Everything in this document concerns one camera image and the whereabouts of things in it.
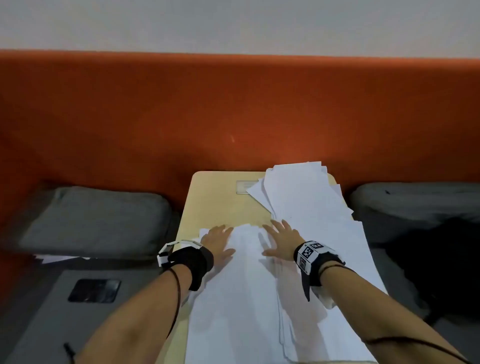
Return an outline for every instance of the wooden table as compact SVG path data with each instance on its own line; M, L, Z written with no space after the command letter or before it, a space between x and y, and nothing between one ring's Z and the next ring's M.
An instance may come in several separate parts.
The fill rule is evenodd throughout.
M264 176L265 172L201 171L195 173L188 190L177 240L198 237L201 228L217 225L270 224L268 210L250 195L236 193L237 181L256 181ZM330 174L328 181L330 184L336 184ZM188 307L182 307L177 324L162 348L156 364L185 362L188 314Z

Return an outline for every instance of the person's right hand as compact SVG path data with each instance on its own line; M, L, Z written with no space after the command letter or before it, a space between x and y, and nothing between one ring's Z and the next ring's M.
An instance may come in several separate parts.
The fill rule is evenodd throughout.
M305 242L297 230L292 230L290 225L285 221L278 222L271 220L272 225L278 230L275 231L271 226L263 225L264 229L272 236L276 243L276 249L266 249L263 251L264 256L274 256L284 260L293 261L293 253L295 249Z

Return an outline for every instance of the stack of paper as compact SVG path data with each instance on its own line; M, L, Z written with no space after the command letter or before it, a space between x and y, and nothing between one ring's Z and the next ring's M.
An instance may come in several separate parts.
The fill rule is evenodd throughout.
M329 185L320 162L276 165L247 192L272 218L337 250L348 267L386 291L362 224L351 218L340 186ZM326 292L321 300L311 293L308 302L296 264L261 255L274 245L259 227L234 229L232 261L221 274L210 272L202 294L189 298L185 363L374 361Z

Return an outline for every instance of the smartphone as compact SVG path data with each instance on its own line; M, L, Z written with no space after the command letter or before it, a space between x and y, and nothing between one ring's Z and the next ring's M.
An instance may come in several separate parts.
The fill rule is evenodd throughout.
M118 279L79 279L75 284L69 302L112 303L120 288Z

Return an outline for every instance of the wrist-mounted device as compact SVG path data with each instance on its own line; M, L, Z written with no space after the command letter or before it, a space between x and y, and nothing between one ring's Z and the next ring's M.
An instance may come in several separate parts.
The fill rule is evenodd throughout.
M175 245L180 244L180 249L173 251ZM180 240L167 243L157 256L158 265L164 271L177 264L188 267L192 273L190 291L197 291L202 284L204 275L213 268L213 255L202 244L193 240Z
M310 286L320 287L322 285L319 278L319 271L322 264L332 261L345 264L340 254L335 250L314 241L304 242L302 245L299 245L295 249L293 259L300 267L303 292L309 302Z

